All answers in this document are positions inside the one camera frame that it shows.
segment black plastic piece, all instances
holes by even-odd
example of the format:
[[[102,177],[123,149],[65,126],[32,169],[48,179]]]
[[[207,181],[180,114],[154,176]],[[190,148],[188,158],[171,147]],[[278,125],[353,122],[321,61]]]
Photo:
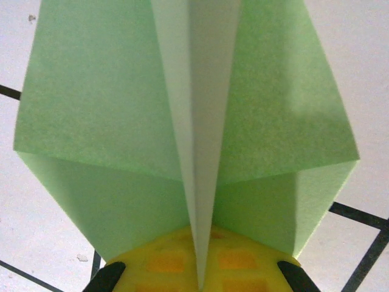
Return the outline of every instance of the black plastic piece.
[[[320,292],[311,278],[299,266],[285,261],[280,261],[277,265],[293,292]]]
[[[112,292],[125,269],[126,265],[122,262],[105,266],[97,272],[83,292]]]

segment tile floor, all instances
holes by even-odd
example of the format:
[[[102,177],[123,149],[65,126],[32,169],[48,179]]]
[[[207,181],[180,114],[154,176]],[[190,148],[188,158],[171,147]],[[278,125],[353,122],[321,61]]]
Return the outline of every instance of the tile floor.
[[[322,291],[389,291],[389,2],[306,3],[362,162],[299,261]],[[16,91],[39,4],[0,1],[0,85]],[[103,261],[12,151],[18,103],[0,95],[0,292],[81,291]]]

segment orange square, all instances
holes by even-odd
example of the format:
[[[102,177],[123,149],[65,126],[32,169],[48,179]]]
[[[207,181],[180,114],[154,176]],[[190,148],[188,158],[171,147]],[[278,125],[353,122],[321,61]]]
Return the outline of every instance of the orange square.
[[[221,269],[255,269],[255,256],[245,249],[228,249],[218,256]]]
[[[184,272],[184,255],[176,251],[159,252],[151,257],[147,270],[158,273]]]
[[[258,280],[225,280],[223,292],[269,292],[266,282]]]
[[[138,285],[136,292],[180,292],[176,287]]]

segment yellow object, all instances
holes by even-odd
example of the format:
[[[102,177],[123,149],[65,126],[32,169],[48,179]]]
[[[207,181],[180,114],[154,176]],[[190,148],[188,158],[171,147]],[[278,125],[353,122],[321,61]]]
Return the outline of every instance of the yellow object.
[[[278,269],[290,255],[245,236],[212,227],[203,292],[293,292]],[[112,260],[126,269],[114,292],[198,292],[190,227],[155,239]]]

